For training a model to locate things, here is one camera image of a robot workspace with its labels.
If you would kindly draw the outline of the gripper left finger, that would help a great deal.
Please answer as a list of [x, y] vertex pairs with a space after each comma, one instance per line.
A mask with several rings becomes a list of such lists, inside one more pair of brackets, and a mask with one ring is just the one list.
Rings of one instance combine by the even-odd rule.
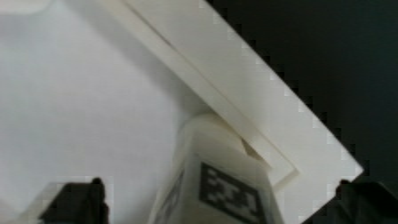
[[89, 183], [68, 183], [41, 213], [41, 224], [111, 224], [105, 184], [96, 177]]

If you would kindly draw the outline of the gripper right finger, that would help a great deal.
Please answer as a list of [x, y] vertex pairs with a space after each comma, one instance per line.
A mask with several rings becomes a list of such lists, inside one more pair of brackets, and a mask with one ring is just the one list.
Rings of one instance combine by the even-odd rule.
[[398, 182], [343, 180], [336, 197], [303, 224], [398, 224]]

